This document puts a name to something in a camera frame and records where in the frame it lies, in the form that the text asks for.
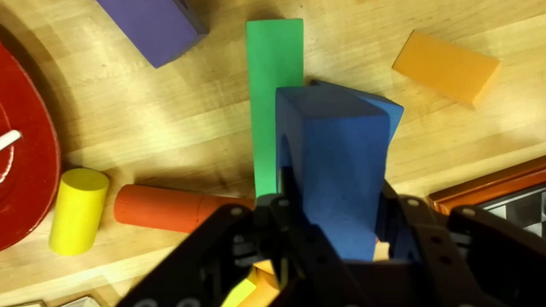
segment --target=wooden table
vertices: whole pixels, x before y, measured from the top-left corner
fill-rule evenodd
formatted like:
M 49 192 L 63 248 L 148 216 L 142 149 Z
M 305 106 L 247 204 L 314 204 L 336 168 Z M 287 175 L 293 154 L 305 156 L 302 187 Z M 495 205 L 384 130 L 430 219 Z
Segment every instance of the wooden table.
M 546 6 L 541 0 L 194 0 L 210 35 L 155 71 L 94 0 L 3 0 L 5 45 L 43 94 L 66 166 L 113 180 L 95 246 L 48 248 L 49 217 L 0 253 L 0 306 L 95 291 L 113 306 L 184 239 L 119 226 L 111 202 L 128 183 L 252 197 L 244 23 L 305 21 L 305 76 L 382 94 L 406 108 L 389 152 L 399 193 L 428 193 L 546 154 Z M 473 110 L 391 65 L 413 30 L 500 59 Z

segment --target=red plate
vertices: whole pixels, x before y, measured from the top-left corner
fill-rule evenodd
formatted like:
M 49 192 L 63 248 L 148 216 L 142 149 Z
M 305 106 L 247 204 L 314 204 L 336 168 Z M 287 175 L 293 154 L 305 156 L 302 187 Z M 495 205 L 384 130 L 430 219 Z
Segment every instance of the red plate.
M 46 217 L 60 178 L 60 151 L 49 115 L 31 79 L 0 45 L 0 135 L 22 139 L 0 152 L 0 251 Z

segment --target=orange cylinder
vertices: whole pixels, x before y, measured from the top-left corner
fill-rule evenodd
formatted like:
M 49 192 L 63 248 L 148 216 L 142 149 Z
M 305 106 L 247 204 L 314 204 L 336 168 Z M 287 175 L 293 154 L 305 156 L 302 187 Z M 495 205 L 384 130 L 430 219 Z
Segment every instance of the orange cylinder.
M 116 197 L 114 217 L 121 224 L 189 234 L 217 209 L 229 204 L 254 209 L 254 202 L 244 198 L 220 198 L 130 185 L 123 187 Z

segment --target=yellow cylinder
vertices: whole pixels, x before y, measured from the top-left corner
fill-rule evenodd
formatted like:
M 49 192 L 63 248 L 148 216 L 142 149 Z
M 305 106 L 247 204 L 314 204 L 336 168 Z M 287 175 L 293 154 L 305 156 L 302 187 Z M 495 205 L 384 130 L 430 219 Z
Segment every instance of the yellow cylinder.
M 109 180 L 90 169 L 72 169 L 61 176 L 49 234 L 55 253 L 77 256 L 92 248 L 107 188 Z

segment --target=green block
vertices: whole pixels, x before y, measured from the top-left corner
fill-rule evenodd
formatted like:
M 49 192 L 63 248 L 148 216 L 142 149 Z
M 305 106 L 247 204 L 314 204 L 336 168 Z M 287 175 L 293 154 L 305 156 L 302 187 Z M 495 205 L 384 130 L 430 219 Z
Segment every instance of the green block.
M 246 25 L 256 198 L 278 193 L 276 89 L 304 86 L 304 21 Z

